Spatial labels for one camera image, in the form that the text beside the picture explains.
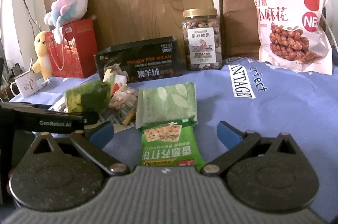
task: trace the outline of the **glass jar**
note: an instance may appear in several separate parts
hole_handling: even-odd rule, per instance
[[[187,69],[222,68],[222,45],[216,9],[190,9],[182,23]]]

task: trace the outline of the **green leaf-pattern package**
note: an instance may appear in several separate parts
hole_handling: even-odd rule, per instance
[[[136,128],[162,122],[186,119],[197,123],[194,83],[142,89],[136,113]]]
[[[143,166],[195,166],[205,164],[195,141],[197,103],[193,83],[142,89],[136,127],[142,131]]]

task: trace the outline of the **black box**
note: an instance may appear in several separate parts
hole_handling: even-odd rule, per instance
[[[94,55],[100,79],[107,69],[141,82],[181,75],[180,53],[173,36],[111,46]]]

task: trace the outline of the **plush toy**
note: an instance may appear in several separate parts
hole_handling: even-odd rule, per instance
[[[62,26],[80,20],[87,11],[88,0],[56,0],[52,3],[51,12],[45,15],[47,25],[55,26],[55,42],[62,42]]]
[[[34,63],[32,69],[35,73],[41,72],[42,77],[46,80],[53,75],[52,66],[50,65],[45,34],[46,31],[38,33],[34,40],[34,48],[38,59]]]

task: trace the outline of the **snack bag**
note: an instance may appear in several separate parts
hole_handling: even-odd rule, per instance
[[[110,84],[93,81],[65,92],[69,113],[86,111],[103,112],[110,100]]]
[[[327,0],[254,0],[260,62],[285,69],[332,74],[332,51],[319,26]]]
[[[195,141],[189,119],[143,129],[142,166],[195,166],[205,161]]]
[[[142,165],[195,166],[205,164],[195,141],[197,103],[193,83],[142,89],[136,128],[142,134]]]
[[[138,92],[124,84],[117,90],[109,102],[109,107],[116,112],[115,118],[122,125],[128,125],[136,115]]]
[[[186,118],[197,123],[194,83],[140,90],[135,124],[137,129]]]

